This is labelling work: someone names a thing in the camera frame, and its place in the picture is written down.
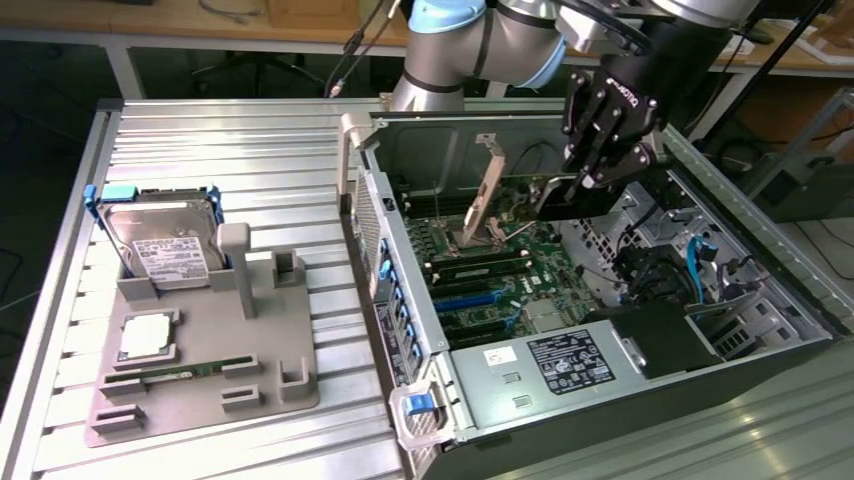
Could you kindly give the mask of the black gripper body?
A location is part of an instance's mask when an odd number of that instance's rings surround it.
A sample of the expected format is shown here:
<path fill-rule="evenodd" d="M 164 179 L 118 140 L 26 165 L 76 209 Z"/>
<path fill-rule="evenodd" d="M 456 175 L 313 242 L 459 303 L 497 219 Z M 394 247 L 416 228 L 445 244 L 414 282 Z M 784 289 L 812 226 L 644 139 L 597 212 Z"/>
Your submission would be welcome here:
<path fill-rule="evenodd" d="M 731 33 L 684 19 L 617 20 L 605 38 L 616 51 L 600 57 L 589 81 L 589 163 L 639 165 L 644 138 L 671 122 Z"/>

